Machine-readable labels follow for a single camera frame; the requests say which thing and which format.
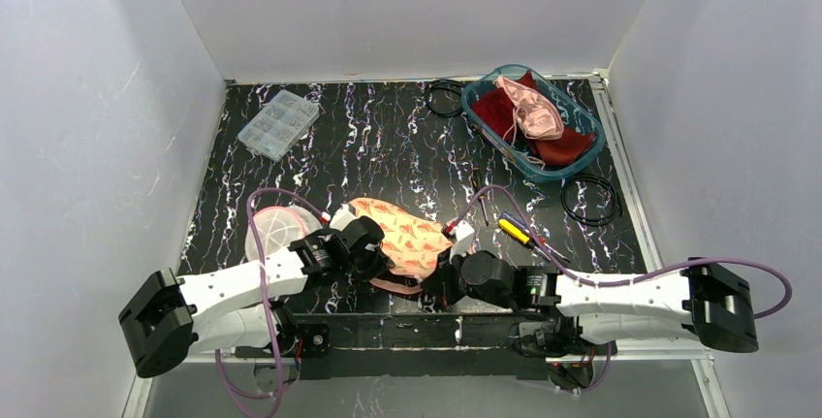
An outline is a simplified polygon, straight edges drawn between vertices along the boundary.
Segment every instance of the gray floor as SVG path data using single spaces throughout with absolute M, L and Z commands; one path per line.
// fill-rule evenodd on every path
M 229 365 L 245 390 L 251 366 Z M 297 383 L 277 418 L 297 417 L 708 417 L 689 361 L 613 362 L 605 383 L 573 399 L 546 390 L 548 382 L 484 377 L 356 377 Z M 270 402 L 252 407 L 257 413 Z M 212 364 L 184 364 L 154 380 L 145 417 L 243 416 L 228 398 Z

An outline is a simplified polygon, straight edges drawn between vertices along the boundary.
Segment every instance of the black marble table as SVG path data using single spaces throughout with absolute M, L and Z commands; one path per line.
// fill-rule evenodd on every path
M 553 83 L 598 115 L 587 80 Z M 237 134 L 280 89 L 305 96 L 321 109 L 310 132 L 274 163 L 252 156 Z M 423 83 L 410 82 L 229 87 L 179 274 L 208 273 L 245 261 L 245 200 L 258 187 L 293 190 L 329 212 L 351 199 L 372 197 L 444 222 L 464 208 L 472 193 L 469 179 L 474 167 L 487 182 L 504 185 L 514 194 L 549 244 L 572 260 L 572 269 L 646 272 L 628 211 L 601 228 L 571 220 L 559 202 L 561 182 L 525 180 L 462 116 L 441 118 L 430 113 L 423 104 L 423 89 Z M 447 111 L 458 99 L 438 93 L 434 103 Z M 619 189 L 608 147 L 586 171 L 607 177 Z M 469 214 L 471 224 L 479 229 L 478 245 L 515 265 L 540 263 L 496 228 L 494 218 L 513 210 L 504 197 L 496 198 L 487 203 L 490 227 L 484 225 L 479 208 Z M 602 191 L 593 188 L 582 190 L 571 202 L 595 214 L 606 206 L 604 200 Z M 283 197 L 268 197 L 258 208 L 289 203 Z M 288 307 L 294 313 L 419 313 L 433 311 L 433 302 L 425 295 L 403 299 L 342 277 L 332 286 L 292 296 Z

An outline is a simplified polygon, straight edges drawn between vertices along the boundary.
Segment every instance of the white wall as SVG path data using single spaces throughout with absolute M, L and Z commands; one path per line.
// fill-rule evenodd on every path
M 179 0 L 0 0 L 0 415 L 122 413 L 223 100 Z
M 607 67 L 644 0 L 182 0 L 225 79 Z
M 738 417 L 822 416 L 822 1 L 648 0 L 612 66 L 619 124 L 663 256 L 739 255 L 793 303 L 760 352 L 717 355 Z M 754 303 L 780 295 L 744 273 Z

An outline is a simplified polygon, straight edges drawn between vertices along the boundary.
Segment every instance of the teal basket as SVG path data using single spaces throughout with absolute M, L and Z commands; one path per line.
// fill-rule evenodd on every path
M 591 144 L 590 149 L 583 153 L 573 164 L 565 167 L 546 165 L 545 168 L 541 168 L 538 165 L 528 162 L 527 158 L 530 156 L 528 145 L 522 141 L 516 141 L 514 147 L 511 147 L 510 144 L 496 135 L 496 133 L 471 110 L 474 103 L 479 101 L 480 98 L 487 93 L 496 89 L 493 81 L 496 80 L 497 77 L 503 76 L 511 80 L 517 80 L 528 71 L 531 71 L 534 80 L 536 80 L 539 92 L 551 100 L 559 110 L 559 115 L 562 117 L 566 129 L 574 129 L 581 134 L 596 134 L 596 138 L 593 144 Z M 514 163 L 517 169 L 522 171 L 528 180 L 533 182 L 544 183 L 550 180 L 562 180 L 570 177 L 593 161 L 596 155 L 605 147 L 605 131 L 596 117 L 575 103 L 565 92 L 543 79 L 539 73 L 519 64 L 507 64 L 498 67 L 487 76 L 470 83 L 462 90 L 462 108 L 468 116 L 468 122 L 470 122 L 486 140 L 494 145 L 503 156 Z

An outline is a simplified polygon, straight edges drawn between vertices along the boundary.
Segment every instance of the coiled black cable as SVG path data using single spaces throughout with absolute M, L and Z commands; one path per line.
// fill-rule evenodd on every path
M 606 208 L 605 212 L 602 216 L 599 217 L 587 217 L 581 214 L 576 214 L 571 207 L 568 206 L 568 189 L 571 188 L 571 184 L 577 183 L 591 183 L 593 185 L 597 185 L 602 187 L 607 194 L 611 195 L 609 198 L 609 202 L 611 205 Z M 591 227 L 602 227 L 610 224 L 614 218 L 617 216 L 617 209 L 619 209 L 619 215 L 622 216 L 625 214 L 625 209 L 622 207 L 622 200 L 619 198 L 619 194 L 617 194 L 617 190 L 614 189 L 614 186 L 604 177 L 597 176 L 594 174 L 580 174 L 578 176 L 569 177 L 565 180 L 565 184 L 562 185 L 562 191 L 559 192 L 560 199 L 562 201 L 562 209 L 565 210 L 565 214 L 568 215 L 571 219 L 579 222 L 580 224 L 584 224 L 585 226 Z
M 463 88 L 465 88 L 465 85 L 463 85 L 461 81 L 450 79 L 437 79 L 426 85 L 426 89 L 423 92 L 423 101 L 426 104 L 426 108 L 428 108 L 432 113 L 440 117 L 457 117 L 458 115 L 462 114 L 461 100 L 457 101 L 457 108 L 455 110 L 442 112 L 437 111 L 431 106 L 429 98 L 431 97 L 431 93 L 433 93 L 436 90 L 448 91 L 449 93 L 454 93 L 455 95 L 461 97 Z

